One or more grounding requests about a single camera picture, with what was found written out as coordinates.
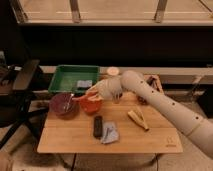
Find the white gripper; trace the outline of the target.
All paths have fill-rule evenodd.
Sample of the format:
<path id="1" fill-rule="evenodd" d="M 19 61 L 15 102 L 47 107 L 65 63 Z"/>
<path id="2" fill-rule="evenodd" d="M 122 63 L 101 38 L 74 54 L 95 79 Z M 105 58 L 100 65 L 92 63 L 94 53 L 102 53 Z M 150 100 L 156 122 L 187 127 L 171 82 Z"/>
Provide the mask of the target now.
<path id="1" fill-rule="evenodd" d="M 90 101 L 101 101 L 103 99 L 113 100 L 114 95 L 123 93 L 120 77 L 111 77 L 101 80 L 97 84 L 86 90 L 85 94 L 95 94 L 97 92 L 99 94 L 89 97 Z"/>

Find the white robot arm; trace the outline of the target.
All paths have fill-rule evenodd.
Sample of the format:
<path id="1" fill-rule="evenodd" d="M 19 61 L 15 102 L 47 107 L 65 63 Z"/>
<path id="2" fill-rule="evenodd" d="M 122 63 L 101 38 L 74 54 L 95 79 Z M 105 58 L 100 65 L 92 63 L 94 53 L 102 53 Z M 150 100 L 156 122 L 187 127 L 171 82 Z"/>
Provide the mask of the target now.
<path id="1" fill-rule="evenodd" d="M 121 75 L 98 81 L 86 93 L 91 101 L 96 101 L 113 100 L 125 91 L 142 97 L 205 155 L 213 159 L 213 123 L 152 88 L 142 73 L 133 70 L 124 71 Z"/>

